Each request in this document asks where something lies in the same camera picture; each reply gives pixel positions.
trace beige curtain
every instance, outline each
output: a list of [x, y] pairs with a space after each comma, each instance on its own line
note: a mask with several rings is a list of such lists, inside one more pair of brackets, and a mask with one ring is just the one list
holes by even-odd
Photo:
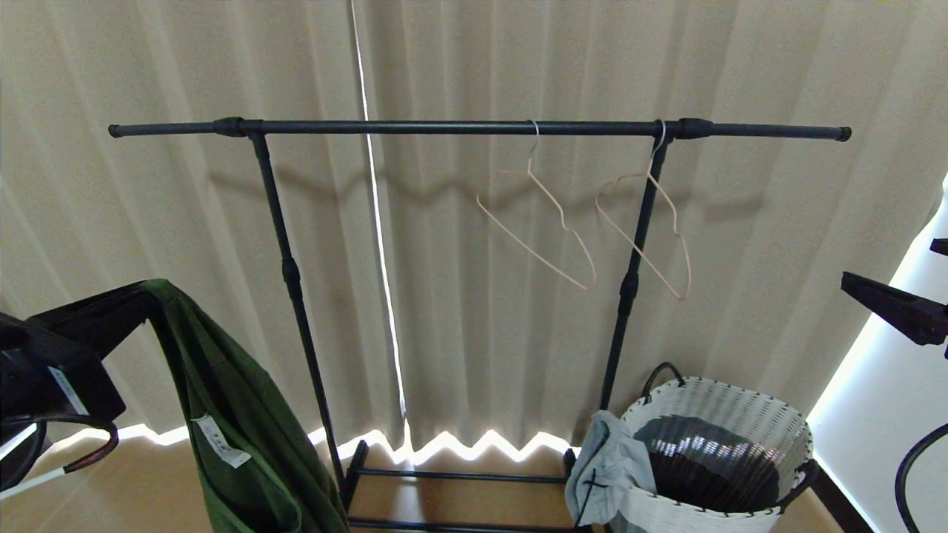
[[[249, 141], [112, 139], [110, 123], [360, 119], [344, 2], [3, 6], [2, 294], [25, 317], [136, 280], [191, 294], [321, 426]], [[364, 138], [270, 140], [340, 437], [403, 424]], [[181, 426], [146, 328], [107, 360], [120, 425]]]
[[[866, 318], [843, 269], [885, 278], [948, 168], [948, 6], [930, 2], [9, 2], [0, 47], [2, 304], [18, 316], [163, 276], [260, 358], [319, 426], [256, 163], [245, 140], [114, 140], [113, 122], [697, 117], [849, 125], [847, 143], [676, 141], [663, 183], [694, 289], [643, 268], [611, 407], [669, 359], [808, 410]], [[373, 137], [381, 283], [364, 138], [270, 140], [340, 441], [397, 446], [403, 370], [413, 442], [495, 429], [577, 442], [598, 404], [629, 246], [599, 185], [641, 172], [647, 138], [543, 138], [537, 174], [584, 237], [598, 285], [562, 281], [494, 213], [580, 281], [590, 272], [522, 177], [530, 138]], [[644, 183], [605, 207], [633, 231]], [[684, 261], [661, 201], [646, 246]], [[106, 360], [119, 421], [182, 423], [150, 333]]]
[[[678, 141], [663, 182], [694, 267], [678, 303], [643, 266], [611, 407], [647, 373], [684, 372], [807, 411], [866, 312], [839, 290], [885, 278], [934, 208], [948, 168], [948, 48], [940, 2], [356, 1], [372, 119], [651, 120], [849, 125], [842, 144]], [[586, 239], [583, 291], [532, 258], [494, 213], [580, 281], [573, 237], [522, 171], [530, 138], [374, 137], [413, 438], [496, 429], [578, 442], [598, 405], [629, 245], [593, 207], [642, 172], [647, 138], [543, 138], [538, 177]], [[644, 182], [606, 209], [629, 233]], [[670, 209], [648, 257], [684, 284]]]

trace beige hanger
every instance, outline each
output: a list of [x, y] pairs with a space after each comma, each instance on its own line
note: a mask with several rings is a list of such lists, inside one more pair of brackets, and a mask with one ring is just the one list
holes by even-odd
[[[684, 237], [678, 232], [678, 210], [675, 209], [675, 204], [671, 201], [671, 198], [668, 197], [668, 194], [665, 193], [665, 190], [662, 189], [662, 186], [658, 184], [658, 181], [651, 174], [652, 163], [655, 161], [655, 153], [658, 152], [659, 147], [662, 146], [664, 143], [665, 143], [665, 121], [662, 120], [662, 137], [659, 140], [658, 144], [655, 146], [655, 149], [652, 150], [651, 157], [648, 159], [647, 170], [644, 173], [640, 173], [640, 174], [620, 175], [619, 177], [615, 178], [613, 181], [603, 184], [603, 186], [599, 188], [599, 192], [595, 196], [595, 208], [597, 211], [599, 211], [600, 214], [602, 214], [602, 216], [606, 219], [606, 221], [609, 222], [610, 225], [612, 225], [612, 227], [615, 228], [615, 230], [619, 232], [620, 235], [622, 235], [623, 237], [626, 238], [627, 241], [629, 241], [629, 244], [632, 245], [632, 249], [639, 252], [639, 255], [642, 256], [642, 259], [646, 261], [646, 264], [648, 265], [648, 267], [651, 268], [652, 271], [655, 272], [656, 275], [658, 275], [659, 279], [662, 280], [662, 283], [664, 283], [665, 286], [668, 287], [668, 290], [670, 290], [671, 293], [675, 295], [675, 298], [678, 299], [679, 301], [684, 301], [684, 299], [688, 297], [688, 293], [691, 292], [691, 259], [688, 257], [688, 244], [685, 243]], [[652, 182], [652, 185], [654, 185], [655, 188], [658, 189], [658, 192], [661, 193], [662, 196], [665, 198], [665, 201], [668, 202], [668, 205], [671, 206], [671, 214], [672, 214], [671, 230], [682, 241], [682, 251], [684, 252], [684, 265], [688, 270], [688, 285], [684, 289], [684, 294], [679, 294], [678, 291], [675, 290], [675, 287], [671, 286], [671, 284], [668, 282], [665, 276], [662, 275], [662, 272], [659, 272], [658, 268], [656, 268], [655, 265], [653, 265], [652, 262], [649, 261], [645, 253], [639, 247], [635, 246], [635, 242], [624, 231], [622, 231], [622, 229], [620, 229], [618, 225], [615, 224], [615, 222], [612, 222], [612, 219], [599, 206], [599, 196], [602, 195], [603, 189], [609, 187], [609, 185], [612, 185], [612, 188], [615, 189], [616, 187], [618, 187], [619, 182], [621, 182], [623, 179], [626, 179], [627, 177], [647, 177]]]
[[[527, 251], [529, 251], [531, 254], [533, 254], [533, 256], [536, 257], [537, 259], [539, 259], [544, 265], [546, 265], [547, 267], [549, 267], [550, 269], [552, 269], [554, 272], [556, 272], [557, 274], [559, 274], [560, 276], [562, 276], [563, 278], [565, 278], [567, 281], [569, 281], [569, 282], [572, 283], [573, 285], [576, 285], [576, 286], [578, 286], [579, 288], [581, 288], [581, 289], [583, 289], [583, 290], [590, 290], [591, 288], [593, 288], [593, 287], [595, 286], [595, 282], [596, 282], [595, 264], [593, 263], [593, 258], [592, 258], [592, 256], [590, 255], [589, 251], [586, 249], [586, 244], [583, 243], [583, 239], [582, 239], [582, 237], [579, 236], [579, 233], [576, 233], [574, 230], [571, 230], [570, 228], [568, 228], [568, 227], [566, 226], [566, 215], [563, 213], [563, 208], [562, 208], [562, 206], [559, 205], [559, 202], [556, 201], [556, 198], [553, 196], [553, 194], [550, 193], [550, 191], [547, 190], [547, 188], [544, 187], [543, 184], [540, 183], [539, 179], [537, 179], [537, 177], [533, 174], [533, 154], [534, 154], [534, 151], [537, 149], [537, 144], [539, 143], [539, 126], [538, 126], [537, 123], [534, 122], [533, 120], [530, 120], [530, 121], [533, 122], [534, 127], [537, 128], [537, 136], [534, 138], [534, 145], [533, 145], [533, 148], [530, 149], [530, 153], [529, 153], [529, 155], [528, 155], [528, 157], [527, 157], [527, 176], [529, 176], [530, 179], [532, 179], [533, 182], [537, 184], [537, 186], [540, 188], [540, 190], [543, 191], [543, 192], [546, 194], [546, 196], [547, 196], [548, 198], [550, 198], [550, 201], [553, 202], [553, 205], [556, 206], [556, 209], [559, 211], [559, 225], [563, 228], [563, 231], [572, 233], [572, 234], [573, 234], [573, 237], [575, 237], [576, 241], [577, 241], [577, 242], [579, 243], [579, 245], [583, 248], [583, 253], [586, 254], [586, 260], [587, 260], [587, 261], [589, 262], [589, 264], [590, 264], [590, 270], [592, 270], [592, 283], [589, 284], [589, 286], [586, 286], [586, 285], [581, 284], [580, 282], [578, 282], [577, 280], [575, 280], [573, 277], [571, 277], [569, 274], [567, 274], [566, 272], [560, 270], [559, 268], [557, 268], [556, 266], [554, 266], [552, 263], [550, 263], [549, 261], [547, 261], [543, 256], [541, 256], [540, 254], [536, 253], [532, 248], [530, 248], [529, 246], [527, 246], [527, 244], [524, 243], [523, 241], [521, 241], [520, 238], [519, 238], [517, 235], [515, 235], [513, 231], [508, 230], [507, 227], [506, 227], [500, 220], [498, 220], [497, 217], [494, 216], [494, 214], [493, 214], [492, 212], [488, 211], [487, 208], [483, 206], [483, 204], [481, 203], [481, 194], [480, 194], [480, 193], [477, 193], [477, 196], [476, 196], [476, 198], [477, 198], [477, 205], [478, 205], [478, 207], [481, 208], [481, 210], [482, 210], [483, 212], [487, 213], [487, 216], [489, 216], [491, 220], [493, 220], [494, 222], [496, 222], [497, 225], [501, 227], [501, 230], [503, 230], [505, 233], [507, 233], [508, 235], [510, 235], [515, 241], [517, 241], [517, 243], [518, 243], [519, 245], [521, 245], [521, 246], [524, 247]], [[513, 175], [513, 174], [519, 174], [519, 173], [512, 173], [512, 172], [508, 172], [508, 171], [500, 171], [500, 172], [498, 172], [497, 174], [498, 174], [498, 175], [500, 175], [500, 174]], [[495, 176], [490, 176], [490, 177], [487, 178], [487, 184], [488, 184], [488, 186], [490, 185], [490, 182], [493, 181], [494, 179], [495, 179]]]

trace light under curtain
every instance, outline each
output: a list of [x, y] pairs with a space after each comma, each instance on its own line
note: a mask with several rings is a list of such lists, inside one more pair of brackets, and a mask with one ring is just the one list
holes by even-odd
[[[359, 119], [649, 120], [848, 125], [845, 143], [674, 142], [663, 184], [688, 239], [678, 303], [649, 271], [614, 410], [657, 362], [808, 411], [866, 312], [840, 272], [885, 279], [934, 212], [948, 169], [948, 6], [932, 0], [704, 5], [643, 2], [63, 2], [3, 7], [0, 305], [25, 317], [166, 277], [319, 427], [249, 142], [114, 142], [109, 123]], [[595, 410], [628, 243], [600, 220], [600, 185], [642, 172], [649, 143], [542, 138], [536, 171], [596, 261], [526, 180], [530, 138], [373, 137], [380, 222], [412, 442], [442, 431], [515, 446], [578, 443]], [[366, 139], [270, 142], [337, 439], [403, 439]], [[644, 182], [604, 200], [634, 229]], [[648, 257], [673, 284], [684, 258], [656, 204]], [[120, 425], [183, 421], [143, 328], [106, 365]]]

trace brown floor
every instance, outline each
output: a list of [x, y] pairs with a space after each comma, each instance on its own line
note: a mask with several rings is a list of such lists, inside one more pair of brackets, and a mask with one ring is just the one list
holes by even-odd
[[[45, 472], [79, 457], [101, 441], [86, 440], [40, 459]], [[320, 452], [326, 456], [326, 450]], [[473, 463], [442, 451], [420, 468], [559, 474], [558, 453], [541, 449], [522, 463], [489, 450]], [[372, 450], [368, 466], [392, 467], [383, 450]], [[365, 477], [352, 516], [492, 524], [570, 525], [562, 487], [451, 480]], [[169, 447], [144, 438], [125, 440], [89, 469], [53, 480], [0, 504], [0, 530], [10, 532], [210, 531], [191, 447]], [[811, 491], [780, 520], [774, 533], [841, 533]]]

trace white wall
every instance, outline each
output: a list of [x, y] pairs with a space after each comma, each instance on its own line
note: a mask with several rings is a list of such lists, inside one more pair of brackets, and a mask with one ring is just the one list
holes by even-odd
[[[948, 302], [948, 257], [928, 251], [948, 237], [946, 196], [890, 285]], [[852, 303], [855, 311], [859, 305]], [[872, 315], [810, 415], [816, 454], [877, 531], [905, 531], [895, 505], [895, 473], [912, 445], [948, 420], [945, 345], [918, 346]], [[948, 439], [915, 463], [907, 499], [923, 532], [948, 528]]]

